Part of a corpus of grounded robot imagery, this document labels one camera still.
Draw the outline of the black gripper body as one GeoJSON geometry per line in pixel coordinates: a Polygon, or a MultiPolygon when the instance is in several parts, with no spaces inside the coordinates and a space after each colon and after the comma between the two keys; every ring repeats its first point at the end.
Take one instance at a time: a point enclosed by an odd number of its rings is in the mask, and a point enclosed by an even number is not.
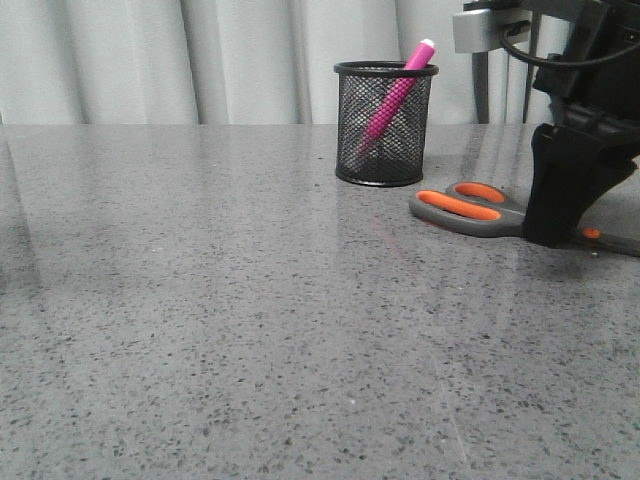
{"type": "Polygon", "coordinates": [[[554,123],[591,133],[639,129],[639,3],[533,1],[573,25],[561,55],[534,59],[534,87],[551,98],[554,123]]]}

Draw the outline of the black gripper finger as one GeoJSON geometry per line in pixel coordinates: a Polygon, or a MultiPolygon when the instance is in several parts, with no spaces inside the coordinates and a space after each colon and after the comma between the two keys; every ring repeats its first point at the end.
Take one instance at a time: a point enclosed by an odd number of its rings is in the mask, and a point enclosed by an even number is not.
{"type": "Polygon", "coordinates": [[[554,247],[569,238],[596,200],[637,170],[639,129],[591,133],[541,124],[531,146],[534,174],[522,233],[554,247]]]}

